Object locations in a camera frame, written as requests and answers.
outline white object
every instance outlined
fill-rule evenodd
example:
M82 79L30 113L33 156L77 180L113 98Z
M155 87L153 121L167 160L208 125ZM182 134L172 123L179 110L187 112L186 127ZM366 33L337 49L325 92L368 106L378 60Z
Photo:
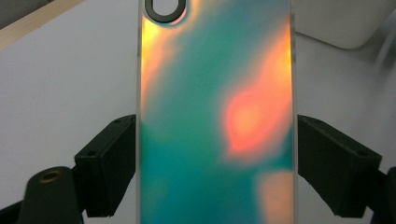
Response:
M363 45L396 0L295 0L296 31L342 49Z

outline gray surface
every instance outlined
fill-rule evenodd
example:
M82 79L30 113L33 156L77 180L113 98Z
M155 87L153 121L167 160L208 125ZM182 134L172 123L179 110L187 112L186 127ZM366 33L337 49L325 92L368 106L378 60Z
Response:
M48 4L50 0L0 0L0 29Z
M297 112L323 119L396 163L396 76L392 53L374 69L385 29L361 49L297 36ZM86 0L0 51L0 207L20 200L30 176L73 166L73 156L111 120L135 113L137 1ZM135 184L113 218L135 223ZM341 219L299 179L299 223Z

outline wooden edge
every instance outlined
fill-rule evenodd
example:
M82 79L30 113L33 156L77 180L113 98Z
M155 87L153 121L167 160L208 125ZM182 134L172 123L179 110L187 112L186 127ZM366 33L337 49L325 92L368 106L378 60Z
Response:
M0 50L84 0L55 0L0 30Z

